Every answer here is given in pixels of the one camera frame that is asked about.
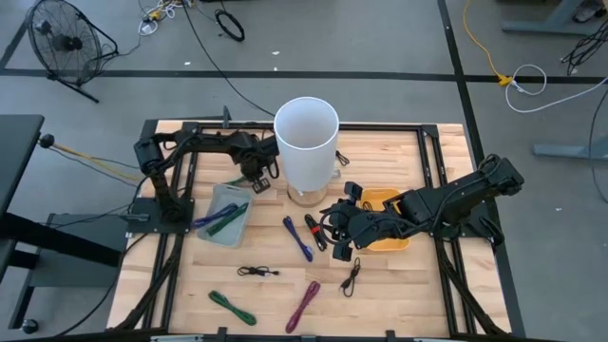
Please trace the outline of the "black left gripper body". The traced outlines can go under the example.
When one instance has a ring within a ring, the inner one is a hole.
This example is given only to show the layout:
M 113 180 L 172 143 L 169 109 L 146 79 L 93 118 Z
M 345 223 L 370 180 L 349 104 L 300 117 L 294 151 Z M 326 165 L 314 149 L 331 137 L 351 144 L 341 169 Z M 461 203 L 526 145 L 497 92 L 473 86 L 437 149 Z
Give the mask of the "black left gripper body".
M 256 135 L 252 136 L 253 145 L 246 148 L 237 155 L 237 164 L 240 166 L 241 174 L 246 179 L 260 179 L 263 176 L 263 169 L 268 170 L 272 179 L 279 176 L 279 168 L 276 157 L 279 155 L 275 136 L 259 139 Z

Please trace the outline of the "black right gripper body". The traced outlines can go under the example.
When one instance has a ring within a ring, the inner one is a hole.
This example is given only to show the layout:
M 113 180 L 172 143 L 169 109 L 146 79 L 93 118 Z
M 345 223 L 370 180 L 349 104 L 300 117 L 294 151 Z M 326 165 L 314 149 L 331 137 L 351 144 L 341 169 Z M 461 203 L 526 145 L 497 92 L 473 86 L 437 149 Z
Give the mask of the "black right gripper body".
M 334 203 L 327 209 L 327 228 L 331 236 L 327 241 L 333 245 L 367 247 L 376 240 L 403 238 L 404 221 L 386 211 L 366 211 L 345 201 Z

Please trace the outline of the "yellow plastic bin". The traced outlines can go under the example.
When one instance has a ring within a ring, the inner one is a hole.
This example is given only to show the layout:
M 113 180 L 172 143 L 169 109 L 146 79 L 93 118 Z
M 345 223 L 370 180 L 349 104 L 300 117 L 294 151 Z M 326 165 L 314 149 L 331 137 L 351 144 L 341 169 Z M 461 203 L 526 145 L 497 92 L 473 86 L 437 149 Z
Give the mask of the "yellow plastic bin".
M 383 202 L 399 195 L 400 192 L 394 188 L 368 188 L 361 195 L 360 206 L 372 211 L 382 211 Z M 408 239 L 386 238 L 373 242 L 367 247 L 372 252 L 397 252 L 403 251 L 409 246 Z

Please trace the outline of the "clear plastic tray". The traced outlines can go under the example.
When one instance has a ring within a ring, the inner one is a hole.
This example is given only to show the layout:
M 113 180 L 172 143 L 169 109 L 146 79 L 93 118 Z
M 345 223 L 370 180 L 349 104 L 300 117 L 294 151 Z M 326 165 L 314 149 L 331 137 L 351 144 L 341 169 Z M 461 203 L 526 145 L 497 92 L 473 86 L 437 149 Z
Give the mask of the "clear plastic tray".
M 253 192 L 243 188 L 219 184 L 207 213 L 193 221 L 197 236 L 216 245 L 237 248 L 253 208 Z

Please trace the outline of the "white cylindrical bucket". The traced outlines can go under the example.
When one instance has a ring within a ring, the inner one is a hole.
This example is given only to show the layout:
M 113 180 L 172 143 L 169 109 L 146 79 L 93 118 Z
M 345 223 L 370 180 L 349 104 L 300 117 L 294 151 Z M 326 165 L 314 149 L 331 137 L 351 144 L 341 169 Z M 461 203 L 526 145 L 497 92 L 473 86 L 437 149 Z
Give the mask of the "white cylindrical bucket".
M 326 197 L 335 170 L 339 126 L 336 110 L 315 97 L 292 99 L 275 114 L 281 173 L 296 205 L 314 207 Z

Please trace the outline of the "grey desk leg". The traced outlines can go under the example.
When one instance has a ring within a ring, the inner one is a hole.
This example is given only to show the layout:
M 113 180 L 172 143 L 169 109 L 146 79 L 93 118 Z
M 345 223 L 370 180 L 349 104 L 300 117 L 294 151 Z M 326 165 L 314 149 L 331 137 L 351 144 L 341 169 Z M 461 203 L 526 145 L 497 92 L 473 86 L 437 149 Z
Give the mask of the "grey desk leg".
M 542 157 L 608 161 L 608 145 L 600 144 L 592 144 L 591 146 L 534 144 L 532 152 L 535 156 Z
M 585 24 L 577 24 L 572 20 L 577 7 L 583 1 L 560 0 L 560 3 L 546 19 L 541 21 L 503 21 L 502 30 L 505 32 L 591 35 L 601 27 L 602 19 L 595 19 Z

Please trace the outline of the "black floor fan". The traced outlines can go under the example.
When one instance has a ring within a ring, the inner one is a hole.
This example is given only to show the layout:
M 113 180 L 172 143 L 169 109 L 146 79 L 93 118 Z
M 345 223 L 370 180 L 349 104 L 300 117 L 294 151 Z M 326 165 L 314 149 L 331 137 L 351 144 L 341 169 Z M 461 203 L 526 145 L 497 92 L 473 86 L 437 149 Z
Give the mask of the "black floor fan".
M 26 28 L 47 78 L 98 103 L 83 85 L 119 55 L 116 41 L 67 0 L 36 0 L 26 15 Z

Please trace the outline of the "black desk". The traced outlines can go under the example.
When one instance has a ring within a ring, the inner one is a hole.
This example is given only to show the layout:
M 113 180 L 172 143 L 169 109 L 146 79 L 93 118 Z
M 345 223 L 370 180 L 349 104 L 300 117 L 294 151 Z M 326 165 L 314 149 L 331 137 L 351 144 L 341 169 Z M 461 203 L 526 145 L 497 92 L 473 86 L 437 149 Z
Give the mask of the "black desk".
M 44 122 L 0 115 L 0 281 L 8 267 L 33 287 L 105 287 L 118 273 L 126 222 L 116 214 L 51 214 L 39 223 L 9 212 Z

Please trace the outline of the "black aluminium table frame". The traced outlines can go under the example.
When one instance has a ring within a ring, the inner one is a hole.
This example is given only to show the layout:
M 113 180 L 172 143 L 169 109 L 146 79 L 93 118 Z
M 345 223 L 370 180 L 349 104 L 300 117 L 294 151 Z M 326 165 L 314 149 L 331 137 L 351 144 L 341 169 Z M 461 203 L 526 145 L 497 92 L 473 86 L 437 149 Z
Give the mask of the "black aluminium table frame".
M 366 188 L 419 188 L 453 181 L 472 169 L 458 124 L 346 123 L 339 150 L 349 159 L 324 198 L 343 197 L 346 181 Z M 351 265 L 330 251 L 307 260 L 307 209 L 276 179 L 254 195 L 237 248 L 187 234 L 180 265 L 161 286 L 142 324 L 164 326 L 197 342 L 390 342 L 448 337 L 447 314 L 432 238 L 419 234 L 400 252 L 361 250 L 352 296 L 341 282 Z

